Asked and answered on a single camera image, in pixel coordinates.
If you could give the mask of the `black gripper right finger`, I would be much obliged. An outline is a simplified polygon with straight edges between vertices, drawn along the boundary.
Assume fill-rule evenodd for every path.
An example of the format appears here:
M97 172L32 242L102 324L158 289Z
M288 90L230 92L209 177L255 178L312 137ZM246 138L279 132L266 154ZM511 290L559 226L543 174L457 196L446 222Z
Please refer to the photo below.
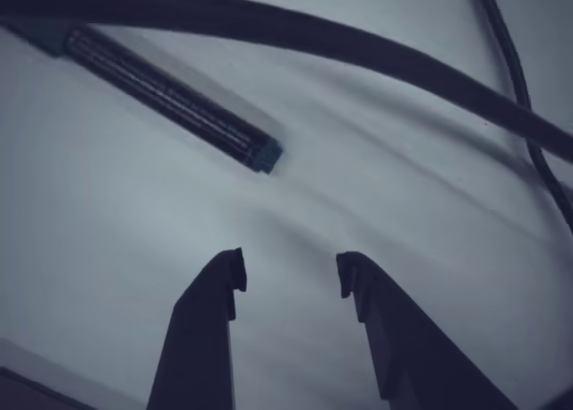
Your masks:
M355 300L391 408L515 408L378 264L360 252L339 253L336 262L341 295Z

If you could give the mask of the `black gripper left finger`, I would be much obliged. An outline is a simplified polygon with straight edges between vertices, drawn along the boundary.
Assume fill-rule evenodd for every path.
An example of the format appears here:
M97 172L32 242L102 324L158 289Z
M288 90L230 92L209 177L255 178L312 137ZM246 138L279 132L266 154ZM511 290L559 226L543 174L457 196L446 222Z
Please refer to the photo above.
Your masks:
M229 322L247 276L240 248L214 256L176 301L148 409L234 409Z

